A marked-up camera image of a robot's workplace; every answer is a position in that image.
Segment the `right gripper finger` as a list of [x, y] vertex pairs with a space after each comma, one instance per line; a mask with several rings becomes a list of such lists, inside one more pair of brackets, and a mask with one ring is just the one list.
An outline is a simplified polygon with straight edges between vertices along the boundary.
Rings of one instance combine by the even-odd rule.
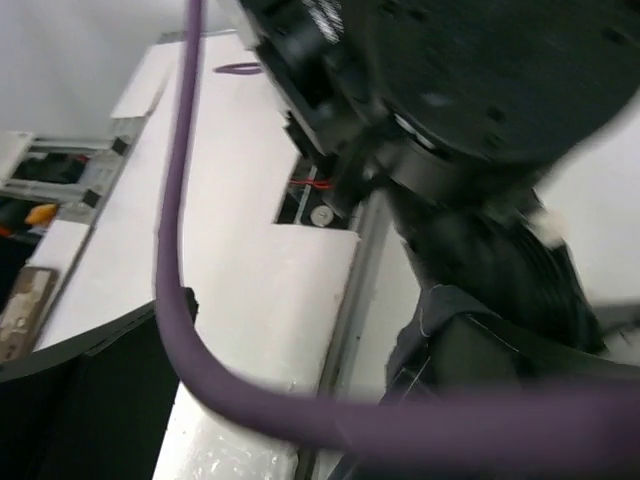
[[152, 302], [2, 364], [2, 478], [152, 478], [178, 384]]

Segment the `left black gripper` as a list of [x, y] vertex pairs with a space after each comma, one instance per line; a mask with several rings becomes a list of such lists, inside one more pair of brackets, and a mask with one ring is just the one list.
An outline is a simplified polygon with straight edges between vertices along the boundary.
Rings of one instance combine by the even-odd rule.
[[389, 206], [423, 288], [457, 287], [541, 337], [591, 354], [603, 350], [565, 243], [547, 247], [521, 221], [430, 206], [405, 189], [390, 190]]

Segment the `dark grey checked pillowcase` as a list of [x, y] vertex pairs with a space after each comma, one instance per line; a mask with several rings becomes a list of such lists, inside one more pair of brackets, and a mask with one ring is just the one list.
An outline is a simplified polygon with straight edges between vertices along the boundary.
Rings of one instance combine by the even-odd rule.
[[604, 357], [606, 345], [589, 307], [580, 304], [578, 312], [521, 323], [458, 288], [437, 285], [421, 293], [412, 320], [396, 338], [385, 395], [402, 400], [548, 379], [638, 380], [638, 366]]

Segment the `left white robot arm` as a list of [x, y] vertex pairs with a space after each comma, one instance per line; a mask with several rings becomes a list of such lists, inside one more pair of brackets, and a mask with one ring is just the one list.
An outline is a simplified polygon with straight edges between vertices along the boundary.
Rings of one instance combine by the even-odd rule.
[[639, 88], [635, 1], [245, 1], [301, 154], [350, 213], [385, 194], [424, 294], [546, 339], [600, 332], [535, 186]]

